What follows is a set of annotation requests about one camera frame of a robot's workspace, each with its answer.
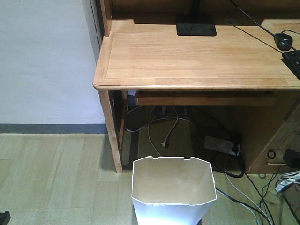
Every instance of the power strip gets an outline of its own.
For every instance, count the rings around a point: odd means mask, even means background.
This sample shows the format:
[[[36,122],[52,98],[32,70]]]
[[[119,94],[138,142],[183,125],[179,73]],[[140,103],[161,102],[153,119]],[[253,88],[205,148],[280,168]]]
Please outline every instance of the power strip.
[[[204,140],[204,147],[206,149],[222,152],[225,154],[230,154],[233,156],[239,155],[240,145],[237,146],[239,149],[237,153],[233,152],[234,146],[235,145],[231,141],[227,141],[227,140],[223,140],[223,139],[219,139],[219,138],[215,138],[215,137],[206,136],[205,140]]]

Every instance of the gray baseboard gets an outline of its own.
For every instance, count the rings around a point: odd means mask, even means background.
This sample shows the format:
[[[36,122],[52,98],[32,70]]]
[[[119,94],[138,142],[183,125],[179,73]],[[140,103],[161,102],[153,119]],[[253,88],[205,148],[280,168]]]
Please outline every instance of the gray baseboard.
[[[107,134],[105,124],[0,124],[0,134]]]

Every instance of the desk shelf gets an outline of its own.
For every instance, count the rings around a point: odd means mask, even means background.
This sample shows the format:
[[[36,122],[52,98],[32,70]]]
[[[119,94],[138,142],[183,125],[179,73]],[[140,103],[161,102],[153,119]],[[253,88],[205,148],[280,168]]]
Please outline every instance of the desk shelf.
[[[217,25],[216,37],[177,36],[172,14],[159,16],[166,24],[151,24],[158,20],[155,14],[115,17],[103,39],[96,89],[300,90],[300,81],[272,48],[273,37],[257,26],[239,28],[270,46],[229,25]],[[262,24],[276,33],[299,26],[300,19]],[[300,48],[300,42],[294,46]]]

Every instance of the black mouse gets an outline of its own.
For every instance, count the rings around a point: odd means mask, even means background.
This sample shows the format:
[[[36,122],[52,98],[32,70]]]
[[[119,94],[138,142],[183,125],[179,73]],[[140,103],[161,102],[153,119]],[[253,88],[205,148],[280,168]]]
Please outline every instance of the black mouse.
[[[277,48],[279,48],[281,51],[289,51],[291,49],[290,46],[292,46],[292,44],[293,44],[292,36],[287,35],[285,33],[278,33],[278,34],[275,34],[275,36],[285,42],[284,43],[284,42],[280,41],[279,39],[277,39],[276,37],[274,37]]]

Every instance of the plastic bin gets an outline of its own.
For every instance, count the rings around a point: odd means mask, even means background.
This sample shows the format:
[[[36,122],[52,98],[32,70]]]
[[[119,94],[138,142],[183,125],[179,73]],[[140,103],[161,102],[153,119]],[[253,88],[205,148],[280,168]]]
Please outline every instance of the plastic bin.
[[[195,157],[141,158],[131,197],[139,225],[196,225],[217,199],[211,165]]]

